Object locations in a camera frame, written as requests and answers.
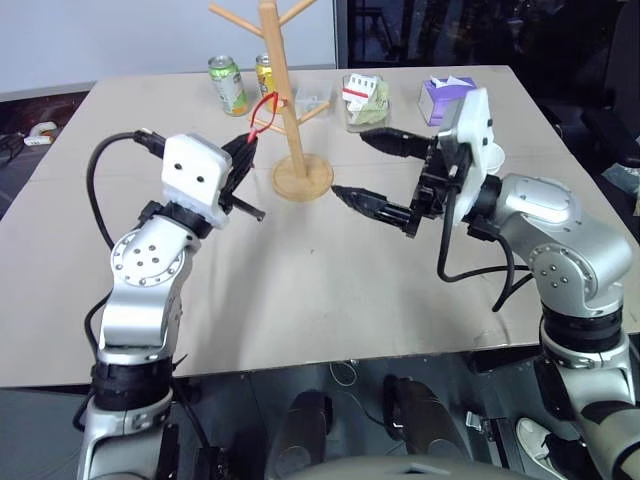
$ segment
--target tissue box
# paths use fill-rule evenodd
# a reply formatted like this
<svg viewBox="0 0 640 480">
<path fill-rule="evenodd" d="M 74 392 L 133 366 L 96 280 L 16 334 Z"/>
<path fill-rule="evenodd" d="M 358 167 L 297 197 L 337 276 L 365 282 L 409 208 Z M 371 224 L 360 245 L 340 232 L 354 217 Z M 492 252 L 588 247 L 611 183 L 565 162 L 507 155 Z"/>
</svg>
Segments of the tissue box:
<svg viewBox="0 0 640 480">
<path fill-rule="evenodd" d="M 440 125 L 449 104 L 454 100 L 463 98 L 469 90 L 476 88 L 476 84 L 471 77 L 458 78 L 469 85 L 445 85 L 436 87 L 431 80 L 422 82 L 418 108 L 428 125 Z M 447 82 L 447 80 L 446 78 L 441 79 L 443 83 Z"/>
</svg>

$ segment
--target beige tabletop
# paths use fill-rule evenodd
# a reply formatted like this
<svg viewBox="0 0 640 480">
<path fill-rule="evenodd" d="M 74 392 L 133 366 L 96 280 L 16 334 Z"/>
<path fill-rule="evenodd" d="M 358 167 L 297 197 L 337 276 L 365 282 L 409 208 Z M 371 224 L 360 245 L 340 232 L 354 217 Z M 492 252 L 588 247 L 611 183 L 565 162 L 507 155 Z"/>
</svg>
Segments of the beige tabletop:
<svg viewBox="0 0 640 480">
<path fill-rule="evenodd" d="M 297 71 L 297 85 L 345 72 Z M 432 135 L 416 101 L 430 75 L 472 76 L 487 87 L 500 174 L 560 180 L 584 207 L 625 235 L 635 261 L 627 291 L 640 291 L 639 249 L 613 209 L 570 155 L 507 67 L 385 69 L 390 126 Z M 255 75 L 243 74 L 248 90 Z M 226 116 L 206 74 L 99 82 L 0 222 L 0 386 L 86 383 L 92 358 L 82 320 L 110 288 L 108 251 L 84 188 L 87 160 L 109 134 L 147 127 L 164 136 L 195 132 L 221 145 L 247 131 Z M 361 186 L 408 204 L 421 162 L 386 156 L 345 131 L 337 101 L 302 127 L 304 149 L 332 163 L 335 183 Z M 328 193 L 289 203 L 271 188 L 271 166 L 287 154 L 275 132 L 260 138 L 256 168 L 238 196 L 267 212 L 261 224 L 234 212 L 194 259 L 182 298 L 177 374 L 254 370 L 347 358 L 486 349 L 535 343 L 540 305 L 532 283 L 501 312 L 490 307 L 504 277 L 441 282 L 436 255 L 441 222 L 423 220 L 415 239 L 369 220 Z M 162 200 L 159 160 L 133 143 L 110 148 L 96 184 L 106 223 L 119 238 L 148 200 Z M 454 233 L 449 272 L 502 264 L 496 245 Z M 640 297 L 625 299 L 624 326 L 640 328 Z"/>
</svg>

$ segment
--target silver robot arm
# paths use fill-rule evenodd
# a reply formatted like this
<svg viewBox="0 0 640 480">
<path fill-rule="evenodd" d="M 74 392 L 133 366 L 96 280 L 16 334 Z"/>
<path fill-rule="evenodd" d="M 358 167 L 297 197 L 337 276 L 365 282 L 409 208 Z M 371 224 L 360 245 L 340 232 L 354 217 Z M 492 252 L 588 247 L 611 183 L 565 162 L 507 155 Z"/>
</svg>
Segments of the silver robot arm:
<svg viewBox="0 0 640 480">
<path fill-rule="evenodd" d="M 576 421 L 603 478 L 640 478 L 640 409 L 621 328 L 620 280 L 631 248 L 566 187 L 545 179 L 505 177 L 493 221 L 540 294 L 547 358 L 536 369 L 548 408 Z M 549 385 L 554 379 L 564 392 Z"/>
<path fill-rule="evenodd" d="M 226 150 L 195 135 L 164 142 L 168 203 L 155 204 L 111 252 L 114 284 L 92 369 L 78 480 L 175 477 L 177 430 L 167 418 L 180 292 L 200 239 L 224 228 L 233 206 L 259 220 L 264 216 L 232 195 L 248 172 L 255 144 L 247 144 L 247 135 Z"/>
</svg>

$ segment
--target plastic container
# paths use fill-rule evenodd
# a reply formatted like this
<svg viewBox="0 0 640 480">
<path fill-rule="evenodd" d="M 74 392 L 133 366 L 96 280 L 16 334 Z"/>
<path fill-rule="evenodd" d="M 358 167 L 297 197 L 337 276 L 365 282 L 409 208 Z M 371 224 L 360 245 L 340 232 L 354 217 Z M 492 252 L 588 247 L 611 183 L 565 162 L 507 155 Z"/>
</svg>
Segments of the plastic container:
<svg viewBox="0 0 640 480">
<path fill-rule="evenodd" d="M 312 81 L 300 85 L 296 91 L 296 115 L 301 117 L 314 108 L 331 101 L 331 83 Z M 318 114 L 318 117 L 327 115 L 327 110 Z"/>
<path fill-rule="evenodd" d="M 380 108 L 377 110 L 377 113 L 379 113 L 379 115 L 384 115 L 384 118 L 373 123 L 357 123 L 357 121 L 354 122 L 354 114 L 347 109 L 348 102 L 342 99 L 342 88 L 347 86 L 350 77 L 351 75 L 345 75 L 344 77 L 342 77 L 342 86 L 340 89 L 340 101 L 343 105 L 342 110 L 344 112 L 345 128 L 347 132 L 360 133 L 371 130 L 372 128 L 386 127 L 389 124 L 390 116 L 390 102 L 388 98 L 386 104 L 384 106 L 380 105 Z M 376 75 L 376 77 L 378 77 L 378 80 L 384 80 L 380 75 Z"/>
</svg>

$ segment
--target floor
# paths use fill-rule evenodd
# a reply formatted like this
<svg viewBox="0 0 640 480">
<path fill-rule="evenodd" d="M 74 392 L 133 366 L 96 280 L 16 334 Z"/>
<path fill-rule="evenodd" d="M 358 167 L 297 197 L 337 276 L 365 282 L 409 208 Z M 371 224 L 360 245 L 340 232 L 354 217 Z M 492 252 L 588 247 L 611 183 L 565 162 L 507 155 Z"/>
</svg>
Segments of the floor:
<svg viewBox="0 0 640 480">
<path fill-rule="evenodd" d="M 290 403 L 308 389 L 322 390 L 333 401 L 335 422 L 327 438 L 328 459 L 405 454 L 402 443 L 368 420 L 358 404 L 382 418 L 381 385 L 388 373 L 428 385 L 448 406 L 467 444 L 469 432 L 463 423 L 467 410 L 512 422 L 527 415 L 566 438 L 575 436 L 571 427 L 555 422 L 544 411 L 530 362 L 474 374 L 467 360 L 462 354 L 443 354 L 360 361 L 353 365 L 357 380 L 350 387 L 338 385 L 327 364 L 199 377 L 192 379 L 201 394 L 194 409 L 211 443 L 234 452 L 232 460 L 243 479 L 262 478 L 269 441 Z M 334 373 L 342 383 L 353 380 L 339 365 L 334 364 Z M 76 395 L 0 391 L 0 480 L 73 478 L 82 437 L 72 429 L 71 417 L 79 402 Z M 190 480 L 198 444 L 179 406 L 172 409 L 172 421 L 180 425 L 178 478 Z M 532 478 L 553 478 L 522 457 Z"/>
</svg>

